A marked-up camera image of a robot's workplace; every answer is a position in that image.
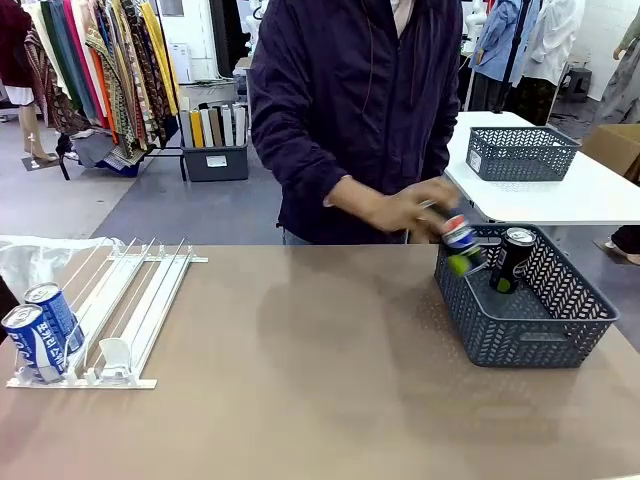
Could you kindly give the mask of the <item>person's left hand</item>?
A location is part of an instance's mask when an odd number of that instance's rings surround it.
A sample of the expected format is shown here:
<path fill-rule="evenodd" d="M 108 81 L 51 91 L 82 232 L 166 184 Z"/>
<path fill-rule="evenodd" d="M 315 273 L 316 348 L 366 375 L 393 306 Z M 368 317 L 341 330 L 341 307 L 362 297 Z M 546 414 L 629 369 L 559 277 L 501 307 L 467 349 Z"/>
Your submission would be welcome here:
<path fill-rule="evenodd" d="M 437 205 L 451 210 L 458 206 L 460 194 L 449 180 L 436 177 L 408 186 L 399 193 L 399 197 L 421 208 Z"/>

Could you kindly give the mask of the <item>person's right hand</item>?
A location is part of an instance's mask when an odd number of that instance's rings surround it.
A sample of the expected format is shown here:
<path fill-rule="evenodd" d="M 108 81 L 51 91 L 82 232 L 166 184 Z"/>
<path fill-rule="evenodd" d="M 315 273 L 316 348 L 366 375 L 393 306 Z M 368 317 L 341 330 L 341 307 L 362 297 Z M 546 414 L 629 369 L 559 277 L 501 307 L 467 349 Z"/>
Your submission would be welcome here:
<path fill-rule="evenodd" d="M 396 232 L 409 230 L 415 233 L 444 231 L 445 218 L 424 203 L 432 201 L 434 189 L 418 185 L 407 187 L 394 195 L 382 195 L 372 201 L 366 220 L 378 230 Z"/>

